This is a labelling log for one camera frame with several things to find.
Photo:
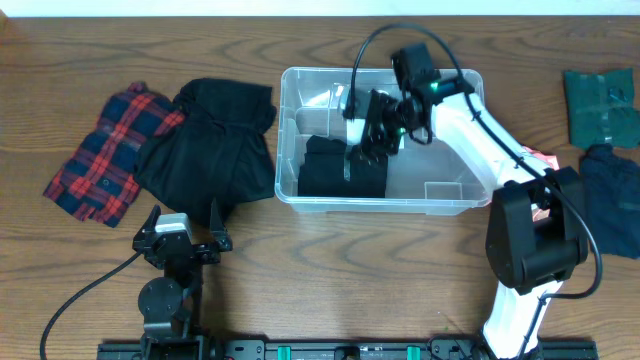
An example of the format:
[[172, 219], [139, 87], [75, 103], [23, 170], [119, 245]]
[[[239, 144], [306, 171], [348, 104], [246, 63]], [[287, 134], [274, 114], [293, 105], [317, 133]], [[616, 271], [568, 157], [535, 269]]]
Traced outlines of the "black taped cloth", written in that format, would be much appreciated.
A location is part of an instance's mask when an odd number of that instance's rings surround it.
[[358, 146], [312, 136], [306, 143], [298, 195], [306, 197], [384, 198], [388, 157], [368, 159]]

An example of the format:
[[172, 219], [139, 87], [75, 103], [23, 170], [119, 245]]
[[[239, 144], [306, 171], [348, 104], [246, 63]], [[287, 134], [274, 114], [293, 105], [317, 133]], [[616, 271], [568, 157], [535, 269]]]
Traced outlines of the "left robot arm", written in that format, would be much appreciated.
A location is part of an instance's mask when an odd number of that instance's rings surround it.
[[194, 244], [187, 214], [163, 215], [156, 205], [134, 236], [136, 254], [163, 272], [145, 284], [138, 296], [144, 318], [138, 359], [224, 357], [221, 343], [199, 325], [203, 267], [219, 263], [221, 254], [233, 249], [231, 236], [215, 211], [211, 213], [210, 234], [210, 242]]

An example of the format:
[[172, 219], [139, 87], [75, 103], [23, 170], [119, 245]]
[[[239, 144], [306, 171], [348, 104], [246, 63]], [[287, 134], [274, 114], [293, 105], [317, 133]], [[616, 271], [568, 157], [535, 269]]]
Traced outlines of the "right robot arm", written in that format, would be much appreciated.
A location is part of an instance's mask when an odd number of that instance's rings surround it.
[[537, 333], [548, 304], [589, 297], [602, 279], [579, 174], [528, 152], [486, 111], [461, 67], [444, 77], [425, 45], [395, 52], [391, 63], [399, 97], [353, 86], [345, 102], [345, 117], [364, 121], [361, 154], [395, 155], [402, 137], [422, 129], [425, 144], [440, 140], [471, 158], [492, 185], [485, 251], [498, 287], [482, 328], [486, 350], [494, 359], [544, 355]]

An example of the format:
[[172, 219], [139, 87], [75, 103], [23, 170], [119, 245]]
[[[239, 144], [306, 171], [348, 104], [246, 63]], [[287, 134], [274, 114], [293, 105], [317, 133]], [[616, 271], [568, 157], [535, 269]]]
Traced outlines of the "navy cloth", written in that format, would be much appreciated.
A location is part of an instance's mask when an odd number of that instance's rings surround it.
[[591, 146], [580, 163], [587, 221], [603, 254], [639, 259], [639, 165]]

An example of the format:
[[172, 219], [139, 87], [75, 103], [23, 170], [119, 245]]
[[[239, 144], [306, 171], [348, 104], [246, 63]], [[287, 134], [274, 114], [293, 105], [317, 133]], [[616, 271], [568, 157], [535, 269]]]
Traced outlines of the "pink printed shirt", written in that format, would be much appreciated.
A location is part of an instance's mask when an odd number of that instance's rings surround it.
[[[555, 155], [548, 155], [548, 154], [544, 154], [540, 151], [538, 151], [537, 149], [532, 149], [529, 147], [524, 147], [524, 149], [531, 154], [532, 156], [534, 156], [535, 158], [541, 160], [542, 162], [544, 162], [546, 165], [548, 165], [550, 168], [552, 168], [553, 170], [558, 170], [559, 169], [559, 163], [558, 163], [558, 158]], [[550, 211], [549, 210], [543, 210], [539, 207], [535, 207], [534, 211], [533, 211], [533, 220], [534, 221], [538, 221], [538, 220], [542, 220], [545, 219], [549, 216]]]

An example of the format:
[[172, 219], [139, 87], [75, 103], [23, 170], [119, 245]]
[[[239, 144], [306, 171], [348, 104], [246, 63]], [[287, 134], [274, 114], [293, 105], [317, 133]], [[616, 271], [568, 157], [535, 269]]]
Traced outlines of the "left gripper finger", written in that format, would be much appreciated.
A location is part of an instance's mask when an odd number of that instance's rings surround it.
[[148, 218], [146, 219], [146, 221], [144, 222], [143, 226], [142, 226], [142, 233], [144, 235], [150, 234], [150, 233], [154, 233], [155, 232], [155, 226], [156, 223], [158, 221], [159, 216], [161, 215], [161, 209], [159, 205], [155, 205]]
[[212, 199], [210, 206], [209, 232], [217, 244], [228, 243], [228, 232], [223, 223], [215, 198]]

